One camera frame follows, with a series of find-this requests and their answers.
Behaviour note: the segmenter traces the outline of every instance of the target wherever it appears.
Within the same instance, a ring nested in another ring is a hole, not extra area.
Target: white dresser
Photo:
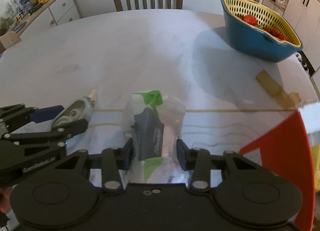
[[[22,21],[27,21],[27,24],[18,32],[18,35],[21,40],[27,40],[47,29],[80,18],[75,0],[49,0],[38,11]]]

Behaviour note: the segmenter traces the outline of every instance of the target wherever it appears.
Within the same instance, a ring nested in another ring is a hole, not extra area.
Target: yellow object
[[[254,15],[258,20],[258,25],[263,25],[263,27],[268,27],[270,29],[276,28],[289,39],[289,43],[295,47],[301,47],[301,42],[292,29],[292,27],[287,23],[287,21],[276,11],[258,3],[253,0],[223,0],[229,12],[236,16],[241,22],[244,22],[239,18],[239,16],[246,16],[248,14]],[[277,37],[272,36],[276,41],[284,43]]]
[[[275,81],[264,69],[261,70],[260,73],[256,76],[256,80],[283,109],[288,109],[292,106],[296,106],[301,102],[298,93],[291,92],[287,94],[282,86],[277,81]]]
[[[313,171],[315,174],[315,192],[320,191],[320,145],[311,147]]]

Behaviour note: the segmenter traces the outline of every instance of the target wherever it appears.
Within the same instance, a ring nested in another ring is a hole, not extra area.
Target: aerosol can
[[[77,98],[53,119],[50,129],[82,118],[85,118],[89,122],[97,99],[98,94],[96,90],[92,90],[89,96]],[[68,139],[66,141],[66,148],[72,147],[83,135],[84,133]]]

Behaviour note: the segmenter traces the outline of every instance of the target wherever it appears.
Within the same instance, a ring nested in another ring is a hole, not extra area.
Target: wooden block
[[[256,76],[256,80],[283,109],[296,106],[301,102],[298,93],[292,92],[287,94],[282,86],[265,70],[260,71],[260,73]]]
[[[282,86],[275,81],[264,69],[256,76],[256,80],[261,86],[272,96],[275,97],[283,89]]]

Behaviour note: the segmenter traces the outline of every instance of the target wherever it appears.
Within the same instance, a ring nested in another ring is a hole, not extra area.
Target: strawberry
[[[288,40],[288,37],[286,36],[286,35],[283,35],[283,34],[281,34],[280,36],[278,36],[277,37],[278,39],[280,39],[280,40],[286,40],[286,41],[289,41]]]
[[[268,27],[263,27],[262,29],[271,34],[271,29],[269,29]]]
[[[278,29],[273,28],[273,29],[271,30],[270,34],[271,34],[272,36],[278,37],[278,36],[280,36],[282,33],[281,33]]]
[[[256,26],[258,25],[258,21],[256,19],[256,17],[254,17],[253,15],[249,14],[247,16],[244,17],[243,19],[244,22],[252,25],[252,26]]]

